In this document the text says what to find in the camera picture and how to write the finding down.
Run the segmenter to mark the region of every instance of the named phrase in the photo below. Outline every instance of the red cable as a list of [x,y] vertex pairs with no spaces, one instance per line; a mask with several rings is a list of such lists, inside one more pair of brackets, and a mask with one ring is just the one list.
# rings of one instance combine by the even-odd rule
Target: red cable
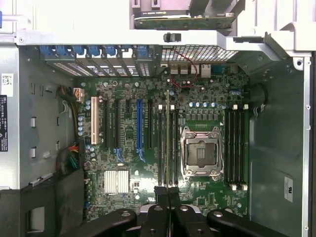
[[172,50],[173,50],[176,54],[178,54],[178,55],[180,55],[181,57],[183,57],[184,59],[188,60],[188,61],[191,63],[191,65],[194,67],[194,69],[195,69],[195,71],[196,71],[196,74],[195,74],[195,76],[194,76],[194,79],[193,79],[193,82],[191,83],[191,85],[180,86],[179,84],[175,83],[172,78],[170,79],[170,82],[171,82],[175,87],[178,87],[178,88],[192,87],[193,84],[194,84],[194,83],[197,81],[197,79],[198,79],[198,69],[197,69],[196,65],[192,62],[192,60],[191,60],[190,58],[186,57],[185,55],[183,55],[182,53],[178,52],[178,51],[175,50],[175,49],[172,49]]

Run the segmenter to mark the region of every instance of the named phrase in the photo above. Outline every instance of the blue pcie slot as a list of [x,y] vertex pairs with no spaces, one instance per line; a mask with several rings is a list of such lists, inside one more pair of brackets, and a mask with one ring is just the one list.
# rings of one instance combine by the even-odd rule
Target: blue pcie slot
[[143,100],[136,101],[136,152],[139,159],[145,162],[143,156]]

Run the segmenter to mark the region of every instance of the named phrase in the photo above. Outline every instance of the motherboard connector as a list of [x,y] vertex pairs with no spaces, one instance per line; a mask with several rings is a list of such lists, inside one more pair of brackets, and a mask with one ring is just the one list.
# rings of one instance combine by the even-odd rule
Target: motherboard connector
[[84,102],[84,89],[74,88],[74,96],[76,97],[77,102],[83,103]]
[[91,97],[91,144],[98,144],[99,140],[99,107],[98,97]]

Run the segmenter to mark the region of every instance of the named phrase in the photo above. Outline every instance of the metal mesh vent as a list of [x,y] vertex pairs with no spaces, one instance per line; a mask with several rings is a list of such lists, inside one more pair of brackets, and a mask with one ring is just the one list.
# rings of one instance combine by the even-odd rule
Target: metal mesh vent
[[[218,46],[186,45],[173,48],[194,62],[223,62],[229,60],[238,51],[226,51]],[[171,49],[162,50],[162,61],[187,61]]]
[[69,73],[69,74],[71,74],[71,75],[81,76],[80,73],[77,73],[76,71],[72,70],[71,68],[65,66],[62,63],[53,63],[52,65],[57,67],[57,68],[59,68],[59,69],[61,69],[61,70],[63,70],[63,71],[65,71],[65,72],[67,72],[67,73]]
[[139,64],[139,67],[140,67],[140,70],[142,71],[142,75],[144,77],[150,76],[148,64],[141,63],[141,64]]
[[92,76],[92,74],[90,72],[88,72],[86,69],[84,69],[83,67],[81,67],[77,63],[68,63],[68,66],[76,69],[77,71],[81,72],[85,76]]

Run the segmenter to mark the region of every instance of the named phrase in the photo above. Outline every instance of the screw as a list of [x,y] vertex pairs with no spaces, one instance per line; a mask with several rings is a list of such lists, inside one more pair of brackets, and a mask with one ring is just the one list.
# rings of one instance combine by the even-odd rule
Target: screw
[[222,217],[223,216],[223,214],[221,212],[219,212],[219,211],[214,211],[213,215],[216,216],[216,217]]
[[180,210],[181,210],[181,211],[187,211],[187,210],[189,210],[189,209],[188,209],[188,207],[186,207],[186,206],[181,206],[181,207],[180,207]]
[[124,211],[122,216],[130,216],[130,213],[128,213],[127,211]]
[[154,210],[155,210],[155,211],[161,211],[162,208],[161,208],[160,206],[156,206],[156,207],[154,208]]

